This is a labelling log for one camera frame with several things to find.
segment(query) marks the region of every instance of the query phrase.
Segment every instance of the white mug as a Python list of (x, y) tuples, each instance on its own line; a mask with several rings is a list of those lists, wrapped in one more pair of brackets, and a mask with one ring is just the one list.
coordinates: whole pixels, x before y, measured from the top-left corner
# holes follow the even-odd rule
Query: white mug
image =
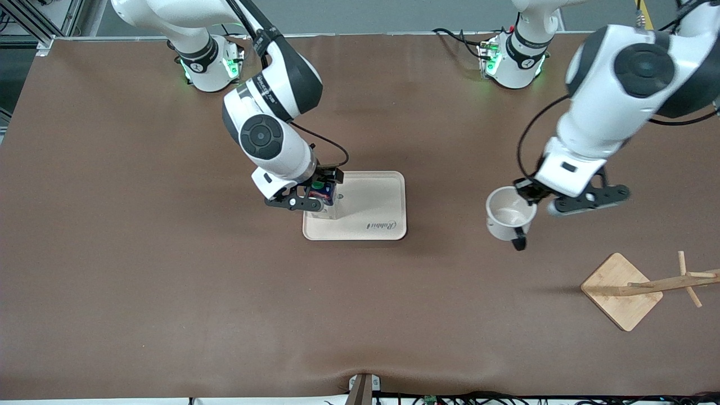
[(516, 250), (527, 245), (526, 233), (538, 212), (538, 206), (528, 205), (513, 186), (501, 187), (490, 193), (485, 201), (487, 229), (501, 241), (512, 241)]

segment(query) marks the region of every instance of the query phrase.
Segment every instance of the tabletop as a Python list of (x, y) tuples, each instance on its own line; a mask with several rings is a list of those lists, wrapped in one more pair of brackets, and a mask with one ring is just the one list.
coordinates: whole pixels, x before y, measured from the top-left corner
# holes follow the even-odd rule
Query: tabletop
[(607, 165), (630, 201), (543, 206), (524, 252), (485, 228), (583, 38), (558, 35), (522, 90), (447, 37), (291, 39), (325, 85), (297, 122), (346, 170), (405, 176), (408, 234), (388, 242), (308, 241), (301, 214), (266, 207), (224, 92), (187, 86), (165, 43), (55, 41), (0, 148), (0, 398), (327, 395), (361, 372), (412, 393), (717, 391), (720, 291), (700, 309), (666, 293), (628, 333), (579, 289), (614, 252), (651, 280), (679, 274), (677, 250), (720, 265), (716, 121), (644, 127)]

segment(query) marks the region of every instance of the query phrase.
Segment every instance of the white robot link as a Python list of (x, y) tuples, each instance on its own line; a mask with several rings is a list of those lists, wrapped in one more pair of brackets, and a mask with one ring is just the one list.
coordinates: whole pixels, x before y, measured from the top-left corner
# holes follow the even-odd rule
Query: white robot link
[(570, 109), (537, 171), (514, 182), (529, 204), (554, 194), (548, 211), (569, 215), (622, 203), (630, 191), (608, 185), (607, 160), (654, 114), (682, 117), (718, 97), (720, 2), (686, 0), (676, 21), (677, 35), (609, 25), (588, 36), (567, 70)]
[[(309, 146), (289, 123), (315, 108), (323, 83), (315, 68), (295, 51), (251, 0), (112, 0), (126, 22), (151, 27), (169, 38), (193, 73), (198, 89), (218, 90), (232, 77), (225, 69), (227, 40), (210, 36), (210, 25), (240, 22), (253, 38), (264, 69), (225, 95), (222, 119), (235, 142), (258, 166), (252, 174), (267, 205), (321, 211), (323, 201), (300, 196), (300, 186), (334, 190), (343, 172), (318, 164)], [(266, 55), (272, 62), (267, 65)], [(193, 69), (193, 63), (202, 69)]]
[(512, 0), (518, 19), (510, 32), (483, 42), (478, 47), (480, 69), (504, 87), (521, 89), (540, 74), (547, 46), (559, 28), (560, 7), (588, 0)]

